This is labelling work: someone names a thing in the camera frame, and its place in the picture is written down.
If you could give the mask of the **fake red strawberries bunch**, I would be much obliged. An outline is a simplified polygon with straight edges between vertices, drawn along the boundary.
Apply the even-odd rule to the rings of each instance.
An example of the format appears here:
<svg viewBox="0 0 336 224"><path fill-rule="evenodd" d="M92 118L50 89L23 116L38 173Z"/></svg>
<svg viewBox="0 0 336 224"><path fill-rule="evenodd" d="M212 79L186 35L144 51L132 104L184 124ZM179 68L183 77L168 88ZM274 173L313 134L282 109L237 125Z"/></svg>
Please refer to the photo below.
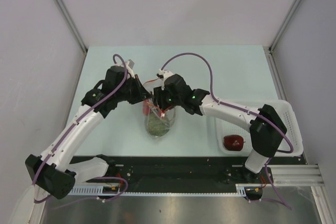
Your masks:
<svg viewBox="0 0 336 224"><path fill-rule="evenodd" d="M143 101L142 112L145 116L150 114L150 106L148 100Z"/></svg>

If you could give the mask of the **clear zip top bag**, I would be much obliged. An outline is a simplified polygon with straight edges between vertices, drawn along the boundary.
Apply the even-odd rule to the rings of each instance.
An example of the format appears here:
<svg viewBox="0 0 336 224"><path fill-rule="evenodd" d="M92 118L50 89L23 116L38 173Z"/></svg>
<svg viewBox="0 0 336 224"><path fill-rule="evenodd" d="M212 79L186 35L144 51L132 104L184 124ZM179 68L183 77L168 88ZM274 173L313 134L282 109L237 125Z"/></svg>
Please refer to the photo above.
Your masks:
<svg viewBox="0 0 336 224"><path fill-rule="evenodd" d="M166 136L175 123L176 109L161 110L154 98L143 101L142 112L145 116L145 130L154 139Z"/></svg>

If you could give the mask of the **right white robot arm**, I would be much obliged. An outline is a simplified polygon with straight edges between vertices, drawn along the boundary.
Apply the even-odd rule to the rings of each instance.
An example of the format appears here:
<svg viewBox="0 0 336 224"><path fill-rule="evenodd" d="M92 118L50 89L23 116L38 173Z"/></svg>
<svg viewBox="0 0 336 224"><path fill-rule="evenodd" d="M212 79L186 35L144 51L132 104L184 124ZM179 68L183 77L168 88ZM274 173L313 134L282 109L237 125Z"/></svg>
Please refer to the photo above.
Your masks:
<svg viewBox="0 0 336 224"><path fill-rule="evenodd" d="M180 106L190 115L210 116L241 127L250 134L252 150L242 169L243 179L254 183L261 169L274 157L285 138L287 128L276 110L268 104L249 108L220 101L203 89L192 89L178 74L157 74L161 83L154 88L154 100L165 111Z"/></svg>

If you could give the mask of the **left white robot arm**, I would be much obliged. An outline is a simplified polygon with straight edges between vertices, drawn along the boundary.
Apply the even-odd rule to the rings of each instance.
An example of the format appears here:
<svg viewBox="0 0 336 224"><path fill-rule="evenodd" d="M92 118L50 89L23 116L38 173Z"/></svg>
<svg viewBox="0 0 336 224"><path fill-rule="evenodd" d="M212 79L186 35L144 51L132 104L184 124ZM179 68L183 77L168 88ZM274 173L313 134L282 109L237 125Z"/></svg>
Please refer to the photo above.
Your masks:
<svg viewBox="0 0 336 224"><path fill-rule="evenodd" d="M25 165L35 186L35 196L47 192L49 196L62 199L75 183L100 177L105 182L115 178L114 161L105 155L72 164L71 160L90 132L98 126L118 103L140 103L150 97L139 77L134 74L131 61L125 66L114 65L106 77L88 91L81 105L56 140L40 155L29 155Z"/></svg>

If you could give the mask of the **fake red apple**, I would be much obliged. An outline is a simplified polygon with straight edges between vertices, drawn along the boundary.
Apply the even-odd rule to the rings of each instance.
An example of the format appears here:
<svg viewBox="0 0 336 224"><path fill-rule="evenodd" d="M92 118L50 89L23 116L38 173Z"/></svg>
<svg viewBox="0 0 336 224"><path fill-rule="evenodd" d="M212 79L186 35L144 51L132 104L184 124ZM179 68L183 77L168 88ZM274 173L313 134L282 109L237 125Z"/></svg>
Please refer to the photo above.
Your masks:
<svg viewBox="0 0 336 224"><path fill-rule="evenodd" d="M240 135L226 135L223 138L223 146L228 151L241 151L244 147L244 138Z"/></svg>

